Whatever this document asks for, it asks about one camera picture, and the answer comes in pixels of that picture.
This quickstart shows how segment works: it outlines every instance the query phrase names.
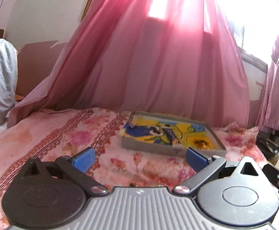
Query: pink curtain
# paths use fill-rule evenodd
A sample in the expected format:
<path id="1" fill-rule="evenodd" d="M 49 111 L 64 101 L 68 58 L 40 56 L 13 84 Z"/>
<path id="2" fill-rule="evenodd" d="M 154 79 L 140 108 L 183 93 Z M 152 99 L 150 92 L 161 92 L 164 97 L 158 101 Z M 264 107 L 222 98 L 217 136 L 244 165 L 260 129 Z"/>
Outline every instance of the pink curtain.
<path id="1" fill-rule="evenodd" d="M 8 125 L 43 107 L 95 106 L 245 127 L 247 77 L 216 0 L 93 0 L 50 76 Z"/>
<path id="2" fill-rule="evenodd" d="M 263 102 L 256 125 L 264 132 L 279 130 L 279 33 L 272 47 L 271 64 L 267 71 Z"/>

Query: box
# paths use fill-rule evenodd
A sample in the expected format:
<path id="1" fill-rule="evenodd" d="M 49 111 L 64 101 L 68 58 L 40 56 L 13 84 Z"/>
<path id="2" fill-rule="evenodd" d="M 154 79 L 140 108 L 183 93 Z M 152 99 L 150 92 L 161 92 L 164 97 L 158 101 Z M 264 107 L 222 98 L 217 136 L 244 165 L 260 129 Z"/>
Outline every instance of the box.
<path id="1" fill-rule="evenodd" d="M 225 157 L 226 149 L 205 123 L 164 114 L 132 112 L 121 130 L 125 149 L 184 157 L 189 147 Z"/>

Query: white logo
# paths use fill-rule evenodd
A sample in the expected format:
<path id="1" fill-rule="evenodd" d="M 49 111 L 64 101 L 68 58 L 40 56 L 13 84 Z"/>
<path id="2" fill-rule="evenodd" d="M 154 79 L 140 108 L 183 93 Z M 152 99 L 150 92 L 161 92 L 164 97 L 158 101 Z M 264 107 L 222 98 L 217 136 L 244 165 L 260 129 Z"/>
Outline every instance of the white logo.
<path id="1" fill-rule="evenodd" d="M 144 193 L 144 190 L 137 190 L 136 192 L 140 195 L 141 193 Z"/>

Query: bedsheet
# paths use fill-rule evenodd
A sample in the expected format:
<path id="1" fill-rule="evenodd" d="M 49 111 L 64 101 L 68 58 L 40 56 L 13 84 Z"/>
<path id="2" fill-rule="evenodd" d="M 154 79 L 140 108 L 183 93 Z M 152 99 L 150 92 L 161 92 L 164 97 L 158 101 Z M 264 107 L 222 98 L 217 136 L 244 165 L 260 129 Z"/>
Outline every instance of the bedsheet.
<path id="1" fill-rule="evenodd" d="M 172 189 L 195 174 L 183 158 L 122 149 L 118 132 L 127 118 L 100 108 L 42 110 L 0 132 L 0 229 L 9 225 L 1 208 L 2 195 L 31 156 L 54 161 L 61 155 L 73 156 L 93 146 L 96 162 L 87 175 L 109 189 L 114 185 L 163 185 Z M 266 162 L 255 145 L 257 127 L 246 130 L 232 123 L 214 130 L 228 150 L 228 160 L 238 161 L 249 155 L 258 164 Z M 279 229 L 279 213 L 274 222 Z"/>

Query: gray ribbed panel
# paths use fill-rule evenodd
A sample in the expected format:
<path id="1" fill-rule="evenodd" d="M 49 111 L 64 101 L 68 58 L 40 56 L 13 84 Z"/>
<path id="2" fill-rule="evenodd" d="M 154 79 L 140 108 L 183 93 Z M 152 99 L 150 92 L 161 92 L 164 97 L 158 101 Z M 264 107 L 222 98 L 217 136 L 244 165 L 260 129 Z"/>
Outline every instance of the gray ribbed panel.
<path id="1" fill-rule="evenodd" d="M 55 230 L 228 230 L 203 217 L 186 197 L 166 188 L 115 188 L 105 197 L 93 198 L 85 212 Z M 271 230 L 265 225 L 257 230 Z"/>

